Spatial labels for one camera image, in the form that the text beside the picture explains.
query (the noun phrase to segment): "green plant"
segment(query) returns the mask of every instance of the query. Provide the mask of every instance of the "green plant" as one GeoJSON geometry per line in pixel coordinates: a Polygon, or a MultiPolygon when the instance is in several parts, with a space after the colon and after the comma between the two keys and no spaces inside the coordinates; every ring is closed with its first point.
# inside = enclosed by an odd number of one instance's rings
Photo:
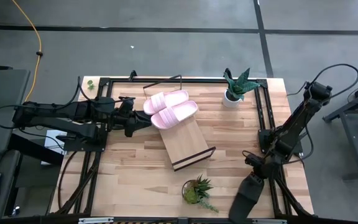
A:
{"type": "Polygon", "coordinates": [[[94,84],[93,84],[92,80],[89,80],[89,81],[87,82],[87,84],[88,84],[88,89],[89,89],[89,90],[93,90],[93,89],[94,89],[94,84]]]}
{"type": "Polygon", "coordinates": [[[249,70],[250,69],[248,68],[245,72],[243,72],[237,81],[231,79],[226,72],[224,73],[224,78],[229,84],[227,91],[232,96],[233,101],[237,101],[238,99],[242,99],[244,101],[244,93],[260,86],[259,83],[251,82],[248,80],[249,70]]]}
{"type": "Polygon", "coordinates": [[[183,198],[187,203],[198,203],[203,208],[210,209],[214,212],[219,212],[214,206],[208,203],[206,199],[209,198],[209,193],[206,191],[212,189],[210,180],[202,179],[200,175],[196,180],[191,180],[184,189],[183,198]]]}

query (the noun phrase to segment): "slipper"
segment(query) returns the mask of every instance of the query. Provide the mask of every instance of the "slipper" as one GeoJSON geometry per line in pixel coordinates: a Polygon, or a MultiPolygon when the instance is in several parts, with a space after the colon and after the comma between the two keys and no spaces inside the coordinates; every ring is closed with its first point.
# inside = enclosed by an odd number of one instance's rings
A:
{"type": "Polygon", "coordinates": [[[143,104],[144,113],[153,115],[160,110],[179,105],[189,100],[189,94],[186,90],[177,90],[170,93],[157,93],[152,95],[151,99],[146,100],[143,104]]]}
{"type": "Polygon", "coordinates": [[[152,116],[152,124],[161,130],[174,127],[180,121],[193,116],[198,110],[194,101],[187,101],[180,105],[167,107],[152,116]]]}

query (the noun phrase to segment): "wooden tabletop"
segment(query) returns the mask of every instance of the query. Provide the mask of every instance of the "wooden tabletop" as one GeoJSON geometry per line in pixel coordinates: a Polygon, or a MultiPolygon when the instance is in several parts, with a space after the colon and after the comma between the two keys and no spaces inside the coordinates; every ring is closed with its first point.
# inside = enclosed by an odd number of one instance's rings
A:
{"type": "MultiPolygon", "coordinates": [[[[97,89],[88,90],[86,84],[92,80],[98,86],[100,77],[84,77],[85,94],[93,98],[97,89]]],[[[281,125],[291,115],[284,81],[281,78],[269,78],[268,90],[272,102],[276,125],[281,125]]],[[[146,97],[143,86],[147,83],[115,83],[112,88],[114,99],[118,96],[136,97],[134,109],[142,110],[146,97]]],[[[246,149],[260,154],[257,131],[260,129],[255,94],[248,92],[238,108],[226,108],[222,97],[227,84],[184,83],[184,90],[189,92],[190,100],[199,107],[195,114],[208,147],[216,146],[210,159],[197,162],[189,167],[174,172],[165,150],[159,131],[154,127],[138,130],[132,138],[127,138],[124,131],[109,133],[105,152],[102,153],[98,172],[98,181],[93,201],[92,216],[115,217],[225,217],[241,181],[252,170],[245,165],[242,150],[246,149]],[[219,213],[188,205],[181,197],[182,185],[199,175],[211,179],[214,187],[209,190],[210,204],[219,213]]],[[[149,96],[161,91],[179,89],[179,84],[162,83],[146,89],[149,96]]],[[[262,106],[265,110],[263,92],[262,106]]],[[[78,185],[84,153],[77,153],[68,165],[63,178],[62,201],[70,197],[78,185]]],[[[294,163],[284,166],[288,188],[304,208],[313,213],[308,184],[302,164],[294,163]]],[[[278,188],[280,208],[284,211],[282,194],[278,188]]],[[[53,198],[51,212],[57,210],[57,191],[53,198]]],[[[272,200],[269,185],[260,196],[258,204],[249,217],[272,218],[272,200]]]]}

